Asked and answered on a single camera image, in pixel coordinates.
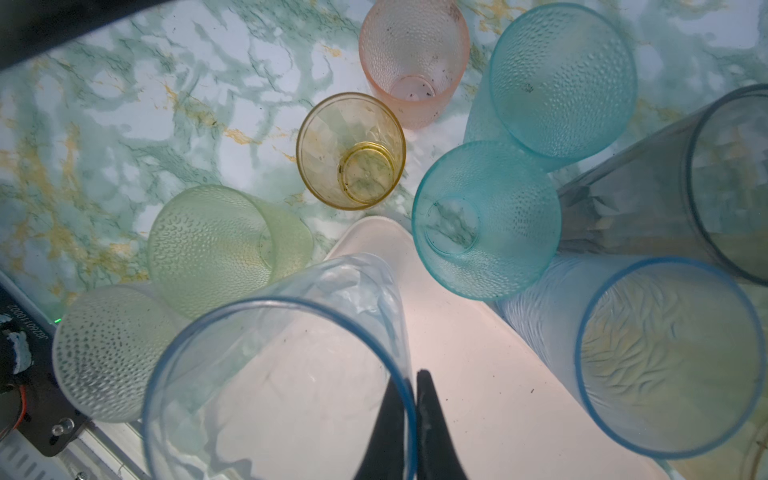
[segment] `drinking glass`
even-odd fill
[[[171,343],[144,406],[151,476],[359,478],[388,385],[402,402],[389,427],[403,469],[381,473],[409,480],[415,403],[392,272],[369,253],[327,260],[202,316]]]
[[[441,285],[498,300],[536,281],[560,238],[547,174],[512,144],[472,142],[440,157],[413,201],[416,251]]]
[[[190,319],[250,295],[310,260],[312,234],[293,214],[221,185],[190,188],[152,224],[149,275]]]
[[[52,358],[59,388],[95,420],[138,420],[155,363],[188,323],[149,283],[83,293],[56,329]]]
[[[299,174],[320,201],[362,210],[392,193],[406,164],[406,138],[386,105],[343,93],[312,109],[296,141]]]
[[[557,170],[616,140],[636,97],[634,60],[613,25],[580,5],[543,5],[498,40],[464,142],[518,141]]]
[[[558,255],[500,309],[598,426],[642,455],[716,448],[763,391],[754,307],[696,260]]]
[[[451,101],[469,44],[454,0],[378,0],[360,29],[360,63],[374,95],[402,126],[421,128]]]
[[[768,286],[768,85],[735,90],[559,190],[561,249],[679,255]]]

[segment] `green marble pattern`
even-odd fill
[[[334,210],[295,164],[323,98],[370,92],[357,38],[371,2],[184,0],[151,8],[0,72],[0,270],[51,318],[85,290],[147,279],[147,234],[175,194],[224,184],[299,214],[319,260],[367,214],[406,226],[422,175],[463,136],[496,39],[530,0],[461,0],[472,53],[437,122],[407,131],[385,202]],[[766,0],[590,0],[634,49],[627,131],[555,174],[573,177],[726,92],[768,81]]]

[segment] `white tray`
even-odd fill
[[[483,302],[440,286],[394,220],[353,224],[328,258],[368,252],[395,273],[411,361],[428,369],[456,452],[475,480],[668,480],[609,439],[515,331]]]

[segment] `red wire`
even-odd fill
[[[16,420],[16,423],[13,425],[10,429],[5,429],[2,432],[0,432],[0,441],[4,440],[6,436],[8,436],[9,433],[13,432],[18,428],[19,425],[22,424],[22,420],[24,419],[24,415],[27,412],[27,389],[23,385],[18,386],[18,394],[22,398],[22,410],[18,414],[18,419]]]
[[[16,430],[22,424],[24,415],[27,413],[27,389],[23,385],[18,386],[18,393],[22,397],[22,412],[18,414],[18,420],[11,430]]]

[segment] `cup rim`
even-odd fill
[[[368,11],[368,14],[366,14],[365,20],[362,21],[362,26],[360,27],[360,38],[364,36],[366,32],[366,26],[370,25],[369,19],[371,18],[371,13],[373,13],[377,8],[379,7],[379,3],[376,2],[373,4],[373,7]],[[462,10],[456,5],[456,10],[458,12],[458,18],[459,18],[459,30],[461,31],[461,37],[465,40],[465,48],[462,49],[462,71],[460,74],[456,75],[456,79],[449,85],[448,88],[446,88],[443,92],[436,94],[432,98],[426,98],[425,100],[418,100],[408,103],[413,103],[414,105],[430,105],[430,104],[439,104],[445,100],[445,98],[451,98],[453,97],[453,94],[456,92],[456,88],[458,88],[458,85],[462,82],[462,78],[464,77],[464,73],[467,70],[467,64],[469,63],[469,52],[472,49],[472,40],[469,37],[469,27],[467,26],[467,21],[464,18],[464,14],[462,14]],[[381,95],[383,98],[385,98],[387,101],[394,101],[394,102],[406,102],[405,100],[402,100],[401,98],[393,97],[388,91],[385,91],[378,82],[373,80],[373,77],[371,77],[371,74],[368,72],[368,68],[366,67],[367,62],[363,60],[362,55],[362,42],[357,42],[357,54],[360,58],[360,66],[362,67],[362,72],[365,74],[366,79],[368,80],[368,83],[373,87],[373,90],[376,92],[377,95]]]
[[[375,355],[379,361],[389,370],[390,378],[392,379],[400,399],[406,410],[406,421],[408,423],[408,440],[406,446],[408,448],[407,458],[405,460],[404,472],[408,472],[408,476],[405,478],[412,478],[415,475],[416,470],[416,407],[413,396],[412,387],[407,382],[406,378],[400,374],[397,368],[395,360],[386,352],[386,350],[379,344],[379,342],[369,335],[363,328],[358,326],[350,318],[343,313],[336,312],[320,303],[313,302],[311,300],[305,300],[294,296],[255,296],[248,299],[238,300],[236,302],[228,303],[227,305],[220,306],[215,310],[211,310],[209,313],[202,315],[199,319],[192,322],[184,330],[179,333],[176,338],[168,345],[163,352],[163,355],[157,361],[154,367],[152,376],[147,383],[146,394],[144,395],[144,404],[141,410],[142,420],[142,444],[144,447],[144,454],[147,457],[147,465],[150,469],[150,474],[153,478],[157,477],[157,473],[154,471],[154,449],[150,445],[153,442],[153,436],[150,431],[150,425],[152,424],[151,415],[151,403],[154,399],[154,393],[158,391],[160,387],[159,383],[162,375],[167,371],[169,367],[173,368],[178,360],[177,354],[184,351],[187,342],[192,340],[198,333],[203,332],[213,324],[226,320],[230,315],[244,310],[258,309],[258,308],[277,308],[288,310],[299,310],[304,313],[310,313],[318,316],[322,319],[335,323],[337,326],[346,330],[348,333],[357,337],[362,341]]]
[[[548,4],[546,4],[546,5],[539,5],[538,7],[535,7],[535,8],[531,8],[531,9],[530,9],[530,10],[528,10],[527,12],[525,12],[525,13],[523,13],[522,15],[518,16],[518,17],[517,17],[517,18],[516,18],[516,19],[515,19],[515,20],[514,20],[514,21],[513,21],[511,24],[509,24],[509,26],[508,26],[508,27],[507,27],[507,28],[506,28],[506,29],[505,29],[505,30],[502,32],[502,35],[501,35],[501,36],[498,38],[498,40],[496,41],[496,46],[493,48],[493,52],[491,53],[491,59],[488,61],[488,94],[491,96],[491,105],[493,106],[493,112],[494,112],[494,114],[496,115],[496,117],[499,119],[499,121],[502,123],[502,125],[504,125],[504,129],[505,129],[505,130],[506,130],[506,131],[507,131],[507,132],[508,132],[508,133],[509,133],[509,134],[512,136],[512,138],[514,138],[514,139],[517,141],[517,143],[519,143],[519,144],[520,144],[520,145],[521,145],[521,146],[522,146],[522,147],[523,147],[525,150],[528,150],[528,151],[530,151],[530,152],[532,152],[532,153],[534,153],[534,154],[537,154],[537,155],[539,155],[539,156],[541,156],[541,157],[544,157],[544,158],[547,158],[547,159],[549,159],[549,160],[560,162],[560,163],[562,163],[562,165],[561,165],[559,168],[563,168],[563,167],[565,167],[565,166],[566,166],[566,165],[568,165],[568,164],[574,163],[574,162],[576,162],[576,161],[584,160],[585,158],[589,158],[589,157],[591,157],[592,155],[595,155],[595,154],[598,154],[598,153],[600,153],[601,151],[603,151],[603,150],[605,150],[607,147],[609,147],[611,144],[613,144],[613,143],[616,141],[616,138],[615,138],[615,139],[613,139],[613,140],[612,140],[611,142],[609,142],[608,144],[605,144],[605,145],[603,145],[603,146],[601,146],[601,147],[599,147],[599,148],[597,148],[597,149],[591,149],[591,150],[589,150],[589,153],[588,153],[588,154],[586,154],[586,155],[578,155],[578,156],[575,156],[575,157],[552,157],[552,156],[550,156],[550,155],[546,155],[546,154],[543,154],[543,153],[541,153],[541,152],[538,152],[538,151],[536,151],[535,149],[533,149],[533,148],[529,147],[527,144],[524,144],[522,140],[520,140],[519,138],[517,138],[517,137],[516,137],[516,136],[515,136],[515,135],[512,133],[512,131],[510,130],[509,126],[508,126],[508,125],[507,125],[507,124],[506,124],[504,121],[502,121],[502,118],[501,118],[501,117],[499,116],[499,114],[498,114],[498,104],[497,104],[497,102],[496,102],[496,99],[495,99],[495,96],[494,96],[494,93],[493,93],[493,90],[494,90],[494,89],[493,89],[493,84],[492,84],[493,66],[494,66],[494,64],[495,64],[494,60],[495,60],[495,58],[496,58],[496,52],[497,52],[497,49],[496,49],[496,47],[498,47],[498,45],[499,45],[500,43],[502,43],[502,41],[504,40],[504,37],[505,37],[505,36],[507,36],[507,35],[511,35],[511,33],[510,33],[510,32],[512,32],[512,31],[514,31],[514,30],[515,30],[515,24],[516,24],[517,22],[519,22],[521,18],[524,18],[526,15],[532,15],[532,14],[534,14],[535,12],[539,12],[539,11],[541,11],[541,10],[545,10],[545,9],[548,9],[548,8],[573,8],[573,9],[575,9],[575,10],[581,10],[581,11],[583,11],[583,12],[584,12],[584,13],[586,13],[586,14],[592,15],[593,17],[597,18],[598,20],[600,20],[601,22],[603,22],[604,24],[606,24],[606,26],[607,26],[607,27],[608,27],[610,30],[612,30],[612,32],[613,32],[613,33],[616,35],[616,38],[618,38],[619,42],[620,42],[620,43],[621,43],[621,44],[624,46],[624,50],[625,50],[625,52],[626,52],[626,54],[627,54],[627,57],[630,59],[630,62],[629,62],[629,64],[630,64],[630,68],[631,68],[631,70],[632,70],[632,76],[634,77],[634,82],[633,82],[633,84],[632,84],[632,87],[633,87],[633,88],[632,88],[632,95],[631,95],[631,96],[632,96],[632,104],[633,104],[633,107],[632,107],[632,109],[629,111],[629,113],[628,113],[628,115],[627,115],[626,119],[624,119],[624,121],[622,122],[622,123],[624,124],[624,129],[625,129],[625,130],[626,130],[626,126],[627,126],[627,124],[629,123],[629,120],[630,120],[630,119],[632,118],[632,116],[634,115],[634,110],[635,110],[635,107],[634,107],[634,105],[637,103],[637,66],[636,66],[636,62],[635,62],[635,60],[634,60],[634,55],[632,54],[632,50],[629,48],[629,44],[627,43],[627,41],[626,41],[626,40],[624,39],[624,37],[622,36],[622,34],[621,34],[621,32],[619,31],[619,29],[618,29],[618,28],[616,28],[616,26],[615,26],[614,24],[612,24],[611,22],[609,22],[609,21],[608,21],[608,19],[607,19],[607,18],[605,18],[605,17],[604,17],[603,15],[601,15],[600,13],[596,12],[595,10],[592,10],[591,8],[588,8],[588,7],[585,7],[585,6],[583,6],[583,5],[579,5],[579,4],[576,4],[576,3],[568,3],[568,2],[556,2],[556,3],[548,3]]]
[[[511,293],[503,293],[502,295],[497,295],[497,296],[472,296],[472,295],[468,295],[466,292],[462,292],[461,290],[455,288],[453,285],[447,283],[445,281],[445,279],[443,279],[441,276],[435,275],[432,272],[432,268],[429,266],[429,262],[425,259],[425,254],[422,252],[422,247],[419,245],[419,241],[416,240],[416,235],[419,234],[419,232],[421,231],[421,228],[417,227],[417,225],[416,225],[415,206],[419,202],[419,198],[421,197],[422,189],[423,189],[427,179],[429,179],[429,176],[439,168],[440,161],[443,158],[445,158],[448,154],[452,153],[453,151],[466,150],[468,148],[473,147],[476,144],[495,144],[497,146],[501,146],[505,151],[510,148],[510,145],[506,144],[504,142],[480,140],[480,141],[471,141],[471,142],[467,142],[465,144],[461,144],[458,147],[452,148],[451,150],[445,152],[440,158],[437,159],[437,161],[434,164],[432,164],[432,166],[429,168],[429,170],[426,171],[426,173],[424,174],[424,177],[422,178],[422,181],[419,183],[419,188],[416,190],[416,195],[413,196],[413,207],[411,209],[411,232],[412,232],[412,235],[413,235],[413,243],[414,243],[415,248],[416,248],[416,253],[419,255],[419,259],[421,260],[422,265],[424,265],[424,268],[427,269],[427,271],[429,272],[429,275],[433,279],[435,279],[435,281],[437,281],[437,283],[442,285],[443,288],[445,288],[449,292],[455,293],[456,295],[462,296],[462,297],[464,297],[466,299],[479,300],[481,302],[495,302],[497,300],[503,300],[503,299],[509,298],[510,296],[513,296],[513,295],[515,295],[517,293],[523,292],[530,285],[533,285],[539,278],[541,278],[541,276],[544,274],[544,271],[546,271],[546,269],[548,268],[549,263],[551,262],[551,259],[557,253],[558,242],[554,242],[553,243],[552,250],[548,254],[549,261],[547,262],[547,264],[544,265],[544,267],[541,269],[541,271],[537,275],[531,276],[531,279],[525,285],[521,286],[519,289],[517,289],[517,290],[515,290],[514,292],[511,292]],[[527,151],[527,150],[523,150],[523,152],[526,153],[526,154],[530,154],[530,152]],[[541,170],[541,171],[543,172],[543,174],[544,174],[544,176],[546,178],[546,181],[549,182],[549,184],[551,185],[551,182],[549,180],[549,177],[548,177],[547,173],[544,172],[543,170]],[[555,197],[557,197],[557,191],[555,190],[554,185],[551,185],[551,186],[552,186],[552,190],[554,191]],[[558,216],[558,219],[559,219],[559,218],[562,217],[560,202],[559,201],[555,201],[553,204],[556,205],[556,207],[558,209],[557,216]],[[558,240],[560,239],[561,235],[562,235],[562,221],[558,221],[558,232],[557,232],[557,235],[556,235]]]
[[[719,280],[721,280],[723,284],[727,286],[734,293],[734,295],[736,295],[736,297],[739,300],[741,300],[746,310],[746,314],[750,318],[752,326],[754,327],[756,332],[758,358],[760,363],[758,365],[759,378],[754,385],[752,399],[750,400],[747,407],[744,409],[744,412],[739,417],[739,419],[729,429],[727,429],[725,432],[723,432],[720,436],[716,437],[715,439],[710,440],[709,442],[705,443],[702,446],[696,447],[695,449],[683,450],[680,452],[665,452],[665,451],[646,449],[645,447],[640,447],[638,445],[635,445],[633,442],[625,439],[621,435],[617,434],[613,429],[611,429],[611,427],[609,427],[607,423],[605,423],[605,421],[603,421],[603,419],[598,415],[597,410],[592,405],[592,402],[589,399],[589,395],[587,394],[587,389],[584,384],[584,373],[582,372],[582,368],[581,368],[581,344],[582,344],[582,340],[584,339],[584,331],[586,330],[587,323],[589,322],[592,311],[598,304],[598,301],[600,300],[600,298],[602,298],[602,296],[617,281],[621,280],[622,278],[629,275],[630,273],[633,273],[637,270],[645,268],[646,266],[658,265],[658,264],[664,264],[664,263],[688,265],[688,266],[693,266],[701,270],[704,270],[706,273],[710,273],[715,277],[717,277]],[[716,447],[725,443],[725,441],[727,441],[731,436],[733,436],[736,432],[738,432],[739,429],[741,429],[744,422],[750,417],[750,415],[752,415],[752,412],[754,411],[755,407],[757,406],[757,403],[760,400],[760,395],[763,391],[763,386],[765,385],[765,381],[766,381],[765,357],[766,357],[766,341],[765,341],[765,336],[763,334],[763,328],[760,323],[760,318],[757,316],[757,311],[755,310],[755,307],[750,301],[750,299],[741,290],[741,288],[739,288],[739,286],[730,278],[730,276],[726,275],[722,270],[719,270],[714,266],[708,265],[698,260],[693,260],[691,258],[648,257],[648,258],[643,258],[642,260],[638,260],[637,262],[634,262],[631,265],[626,266],[621,271],[616,272],[610,278],[608,278],[608,280],[606,280],[605,283],[603,283],[599,289],[595,291],[595,294],[592,296],[589,303],[587,304],[587,308],[584,310],[584,315],[581,317],[581,323],[579,325],[578,332],[576,334],[576,344],[575,344],[573,360],[574,360],[574,370],[576,375],[576,385],[578,387],[578,395],[580,397],[581,402],[584,404],[584,408],[587,410],[587,413],[589,413],[589,416],[592,418],[592,420],[594,420],[594,422],[598,425],[598,427],[600,427],[600,430],[602,430],[606,435],[611,437],[611,439],[613,439],[616,443],[625,447],[626,449],[631,450],[632,452],[639,453],[640,455],[644,455],[651,458],[677,460],[681,458],[695,457],[698,455],[702,455],[703,453],[709,452],[710,450],[715,449]]]
[[[714,103],[706,107],[704,113],[701,115],[701,118],[699,118],[698,122],[696,123],[696,127],[690,136],[690,141],[688,142],[686,148],[683,179],[685,194],[683,195],[683,199],[686,203],[686,206],[688,207],[688,211],[690,211],[692,221],[694,222],[694,228],[699,233],[699,235],[701,235],[705,244],[709,247],[710,253],[712,253],[722,264],[724,264],[728,270],[731,270],[736,275],[741,276],[750,282],[756,283],[757,285],[768,286],[768,278],[762,278],[760,276],[754,275],[753,273],[749,273],[740,266],[736,265],[712,240],[712,236],[704,226],[704,222],[701,220],[701,215],[699,215],[699,209],[696,204],[696,199],[694,198],[693,186],[694,154],[696,153],[696,145],[698,143],[699,136],[701,135],[704,127],[707,125],[707,122],[725,104],[738,100],[745,96],[745,94],[760,90],[766,91],[766,96],[768,97],[768,84],[753,84],[746,87],[737,88],[736,90],[725,94],[723,97],[719,98]]]
[[[376,199],[370,204],[362,204],[359,207],[342,207],[340,205],[337,205],[325,198],[323,198],[322,195],[320,195],[317,190],[315,190],[312,185],[310,184],[309,180],[307,180],[306,175],[304,174],[304,169],[302,167],[302,160],[301,160],[301,140],[304,138],[304,135],[306,134],[306,127],[310,121],[310,118],[314,116],[314,114],[321,110],[322,108],[326,107],[328,104],[331,104],[341,98],[355,98],[357,97],[359,100],[366,100],[370,101],[373,104],[375,104],[377,107],[380,107],[388,114],[388,116],[394,120],[395,126],[398,128],[398,132],[400,133],[400,141],[402,142],[402,163],[400,165],[400,170],[396,173],[395,181],[392,182],[392,186],[387,190],[381,197]],[[312,195],[317,200],[320,200],[325,205],[328,205],[329,207],[336,208],[337,210],[365,210],[370,207],[374,207],[375,205],[380,204],[384,199],[386,199],[398,186],[400,183],[400,178],[402,177],[402,172],[406,168],[406,135],[402,131],[402,125],[400,124],[400,121],[397,119],[395,114],[392,112],[392,110],[387,107],[384,102],[380,101],[378,98],[372,97],[368,94],[363,94],[358,91],[344,91],[338,94],[331,95],[328,98],[325,98],[321,100],[317,105],[315,105],[312,110],[306,116],[304,117],[304,120],[301,122],[301,127],[299,128],[299,133],[296,136],[296,166],[299,168],[299,175],[301,176],[301,181],[304,182],[304,186],[307,188],[307,190],[310,191]]]

